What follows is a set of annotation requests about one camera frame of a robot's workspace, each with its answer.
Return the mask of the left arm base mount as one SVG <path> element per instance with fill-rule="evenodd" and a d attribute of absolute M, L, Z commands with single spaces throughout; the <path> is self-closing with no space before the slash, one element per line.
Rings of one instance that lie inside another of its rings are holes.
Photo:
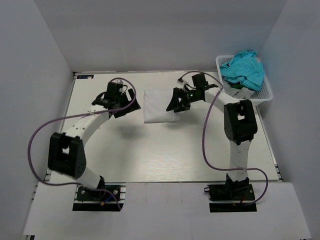
<path fill-rule="evenodd" d="M 120 208 L 123 207 L 126 197 L 125 183 L 106 183 L 105 188 L 112 192 Z M 74 212 L 120 212 L 120 209 L 108 192 L 92 191 L 85 187 L 77 187 L 73 201 Z"/>

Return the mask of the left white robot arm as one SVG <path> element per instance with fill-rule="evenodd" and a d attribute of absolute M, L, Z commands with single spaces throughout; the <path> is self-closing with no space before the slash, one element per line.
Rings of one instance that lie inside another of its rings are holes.
<path fill-rule="evenodd" d="M 118 96 L 103 95 L 105 93 L 97 96 L 87 113 L 71 128 L 63 133 L 52 134 L 47 163 L 50 170 L 66 175 L 75 180 L 75 184 L 88 188 L 88 193 L 96 200 L 105 196 L 105 180 L 87 166 L 85 145 L 111 117 L 119 118 L 141 108 L 135 89 L 129 89 L 128 93 L 120 92 Z"/>

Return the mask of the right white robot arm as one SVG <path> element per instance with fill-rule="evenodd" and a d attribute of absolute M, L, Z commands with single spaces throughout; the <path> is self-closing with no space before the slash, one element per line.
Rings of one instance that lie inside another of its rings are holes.
<path fill-rule="evenodd" d="M 166 111 L 175 113 L 188 111 L 191 103 L 204 101 L 212 107 L 218 108 L 223 113 L 224 133 L 230 143 L 229 168 L 222 168 L 227 179 L 232 181 L 225 188 L 226 195 L 236 200 L 244 193 L 240 182 L 248 181 L 248 155 L 249 148 L 258 131 L 253 104 L 249 99 L 240 100 L 229 96 L 217 85 L 184 90 L 175 87 L 172 98 Z"/>

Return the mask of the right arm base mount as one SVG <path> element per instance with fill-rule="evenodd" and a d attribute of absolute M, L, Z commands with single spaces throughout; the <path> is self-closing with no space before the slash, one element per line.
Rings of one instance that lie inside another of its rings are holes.
<path fill-rule="evenodd" d="M 208 194 L 211 213 L 256 212 L 255 194 L 250 180 L 233 182 L 229 176 L 224 184 L 209 184 L 203 189 Z"/>

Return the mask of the white t-shirt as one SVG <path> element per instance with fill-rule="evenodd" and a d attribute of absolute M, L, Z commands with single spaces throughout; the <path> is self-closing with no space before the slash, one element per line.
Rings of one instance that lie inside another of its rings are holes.
<path fill-rule="evenodd" d="M 144 91 L 143 120 L 145 124 L 172 123 L 180 120 L 178 113 L 166 111 L 173 96 L 173 89 Z"/>

